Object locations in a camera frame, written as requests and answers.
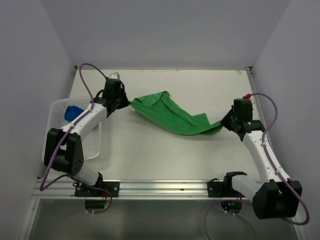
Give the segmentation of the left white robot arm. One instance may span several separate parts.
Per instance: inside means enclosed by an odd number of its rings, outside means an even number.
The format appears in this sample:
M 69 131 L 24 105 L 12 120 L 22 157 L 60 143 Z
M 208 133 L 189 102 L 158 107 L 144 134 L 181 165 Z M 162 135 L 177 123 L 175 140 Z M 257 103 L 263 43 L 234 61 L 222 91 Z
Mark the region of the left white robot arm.
M 52 181 L 45 184 L 49 171 L 53 169 L 86 184 L 86 190 L 92 196 L 101 195 L 104 190 L 104 184 L 100 181 L 102 177 L 85 164 L 83 140 L 114 111 L 129 104 L 123 82 L 107 78 L 101 97 L 93 98 L 88 107 L 63 128 L 50 129 L 45 142 L 43 162 L 46 170 L 40 190 L 43 191 L 54 183 Z

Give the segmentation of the green towel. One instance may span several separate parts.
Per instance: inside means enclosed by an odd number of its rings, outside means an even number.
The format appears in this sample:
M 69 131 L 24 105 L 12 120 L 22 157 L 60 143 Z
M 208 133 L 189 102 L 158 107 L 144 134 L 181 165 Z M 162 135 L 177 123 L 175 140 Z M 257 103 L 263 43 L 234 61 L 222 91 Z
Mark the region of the green towel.
M 136 97 L 130 105 L 154 124 L 176 135 L 212 136 L 223 129 L 219 120 L 210 123 L 205 113 L 190 115 L 171 99 L 168 91 Z

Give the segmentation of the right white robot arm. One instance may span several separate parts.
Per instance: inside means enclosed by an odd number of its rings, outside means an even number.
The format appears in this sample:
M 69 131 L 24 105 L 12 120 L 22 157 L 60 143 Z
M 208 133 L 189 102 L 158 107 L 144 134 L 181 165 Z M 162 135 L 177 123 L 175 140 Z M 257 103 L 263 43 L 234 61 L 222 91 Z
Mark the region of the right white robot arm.
M 260 183 L 245 172 L 233 171 L 223 178 L 223 192 L 227 196 L 242 194 L 252 203 L 259 219 L 292 218 L 299 206 L 302 186 L 291 180 L 282 169 L 266 140 L 265 128 L 260 120 L 253 119 L 253 105 L 245 98 L 234 99 L 230 111 L 221 125 L 237 134 L 249 151 L 258 170 Z

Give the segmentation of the blue towel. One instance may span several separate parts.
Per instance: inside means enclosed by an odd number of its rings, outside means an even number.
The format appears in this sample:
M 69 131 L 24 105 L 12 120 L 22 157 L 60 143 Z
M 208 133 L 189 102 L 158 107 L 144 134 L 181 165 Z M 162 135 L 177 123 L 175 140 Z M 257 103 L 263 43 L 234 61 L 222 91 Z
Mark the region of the blue towel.
M 82 108 L 75 105 L 69 105 L 65 110 L 64 119 L 68 122 L 72 122 L 83 112 L 84 110 Z

